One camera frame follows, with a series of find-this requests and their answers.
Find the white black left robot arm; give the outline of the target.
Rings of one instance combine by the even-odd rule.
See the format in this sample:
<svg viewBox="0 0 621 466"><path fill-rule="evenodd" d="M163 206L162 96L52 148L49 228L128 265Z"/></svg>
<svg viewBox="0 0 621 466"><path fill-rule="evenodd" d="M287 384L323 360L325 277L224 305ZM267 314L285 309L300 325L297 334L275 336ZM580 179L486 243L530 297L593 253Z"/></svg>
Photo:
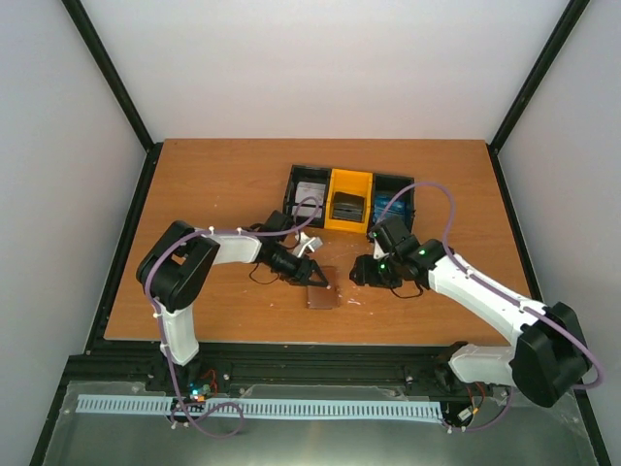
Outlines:
<svg viewBox="0 0 621 466"><path fill-rule="evenodd" d="M199 351L192 312L213 266L264 264L286 283L328 289L329 279L307 254L318 247L317 237L279 211L263 223L230 231L172 222L136 273L158 321L161 352L172 362L169 381L187 391L202 379L201 365L192 360Z"/></svg>

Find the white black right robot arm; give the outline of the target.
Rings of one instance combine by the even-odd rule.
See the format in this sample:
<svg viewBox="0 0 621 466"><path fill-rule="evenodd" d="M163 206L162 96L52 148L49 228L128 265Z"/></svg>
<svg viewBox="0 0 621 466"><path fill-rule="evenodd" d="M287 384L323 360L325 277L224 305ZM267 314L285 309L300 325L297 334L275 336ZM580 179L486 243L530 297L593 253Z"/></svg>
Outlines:
<svg viewBox="0 0 621 466"><path fill-rule="evenodd" d="M395 217L368 235L374 250L356 258L353 282L391 290L412 282L458 303L504 338L500 347L456 345L445 362L450 382L515 387L550 408L566 392L585 388L583 377L601 368L568 305L546 305L508 289L444 242L419 242Z"/></svg>

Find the brown leather card holder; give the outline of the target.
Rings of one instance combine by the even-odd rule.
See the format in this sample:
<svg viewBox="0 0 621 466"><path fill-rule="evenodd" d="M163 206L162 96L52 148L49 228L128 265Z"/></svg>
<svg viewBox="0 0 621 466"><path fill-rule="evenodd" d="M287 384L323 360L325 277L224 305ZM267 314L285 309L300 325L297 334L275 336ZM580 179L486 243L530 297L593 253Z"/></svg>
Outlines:
<svg viewBox="0 0 621 466"><path fill-rule="evenodd" d="M332 310L340 305L338 269L328 266L322 269L328 280L326 287L307 287L307 307L311 310Z"/></svg>

